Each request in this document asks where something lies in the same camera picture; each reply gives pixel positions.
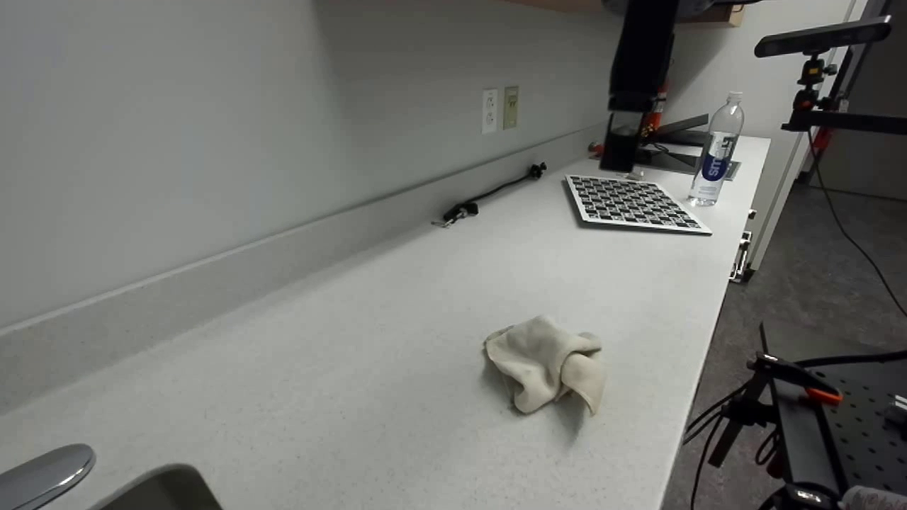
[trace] gray carpet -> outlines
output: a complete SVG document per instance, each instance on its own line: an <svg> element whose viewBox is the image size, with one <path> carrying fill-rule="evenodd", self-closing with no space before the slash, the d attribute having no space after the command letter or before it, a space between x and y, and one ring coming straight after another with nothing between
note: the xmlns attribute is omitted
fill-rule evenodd
<svg viewBox="0 0 907 510"><path fill-rule="evenodd" d="M876 259L907 307L907 205L832 194L848 234ZM694 415L749 381L766 324L783 358L907 348L907 320L871 263L838 236L820 190L794 190L763 270L730 287L704 368ZM743 432L729 462L706 466L696 510L760 507L779 487L753 450L769 432ZM704 436L674 462L665 510L685 510Z"/></svg>

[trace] water bottle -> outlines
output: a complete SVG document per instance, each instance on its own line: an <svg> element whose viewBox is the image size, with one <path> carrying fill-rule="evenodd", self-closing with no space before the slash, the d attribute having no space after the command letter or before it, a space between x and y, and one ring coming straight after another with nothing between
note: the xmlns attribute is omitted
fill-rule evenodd
<svg viewBox="0 0 907 510"><path fill-rule="evenodd" d="M711 117L711 124L709 124L711 141L704 150L701 174L691 183L691 194L689 194L691 205L696 205L696 207L716 205L719 187L723 187L725 174L730 167L730 156L733 156L733 149L736 149L736 140L739 140L739 130L746 123L739 103L743 103L743 95L730 95L729 103L723 109L716 109Z"/></svg>

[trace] wall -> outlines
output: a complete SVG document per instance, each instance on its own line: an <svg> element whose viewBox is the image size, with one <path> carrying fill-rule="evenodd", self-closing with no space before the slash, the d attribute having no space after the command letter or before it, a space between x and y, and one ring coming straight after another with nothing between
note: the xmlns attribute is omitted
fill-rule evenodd
<svg viewBox="0 0 907 510"><path fill-rule="evenodd" d="M893 18L907 21L907 4L893 4ZM905 117L907 120L907 73L905 66L907 25L866 51L852 82L849 112ZM821 158L828 187L891 197L907 201L907 141L905 136L835 130Z"/></svg>
<svg viewBox="0 0 907 510"><path fill-rule="evenodd" d="M0 328L600 123L616 30L502 0L2 0ZM480 136L480 92L522 127Z"/></svg>
<svg viewBox="0 0 907 510"><path fill-rule="evenodd" d="M665 120L711 115L729 92L746 95L746 134L769 136L770 153L753 209L757 259L766 255L774 218L784 205L790 163L803 156L794 134L779 130L790 117L803 58L757 61L766 34L849 21L862 0L763 0L749 5L746 25L679 25L670 73Z"/></svg>

